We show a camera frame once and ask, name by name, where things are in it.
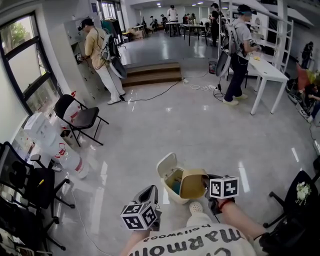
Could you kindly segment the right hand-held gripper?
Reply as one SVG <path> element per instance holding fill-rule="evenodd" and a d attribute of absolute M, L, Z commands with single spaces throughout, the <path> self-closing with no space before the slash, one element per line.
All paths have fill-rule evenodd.
<path fill-rule="evenodd" d="M 202 175 L 201 177 L 204 197 L 208 200 L 208 207 L 211 213 L 216 216 L 221 213 L 218 207 L 218 199 L 231 199 L 239 195 L 239 178 L 232 176 L 218 176 L 214 174 Z"/>

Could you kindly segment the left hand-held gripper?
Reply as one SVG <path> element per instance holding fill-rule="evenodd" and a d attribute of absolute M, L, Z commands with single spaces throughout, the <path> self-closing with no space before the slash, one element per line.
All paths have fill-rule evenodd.
<path fill-rule="evenodd" d="M 150 185 L 136 194 L 120 214 L 127 229 L 158 232 L 162 214 L 158 199 L 158 188 L 155 185 Z"/>

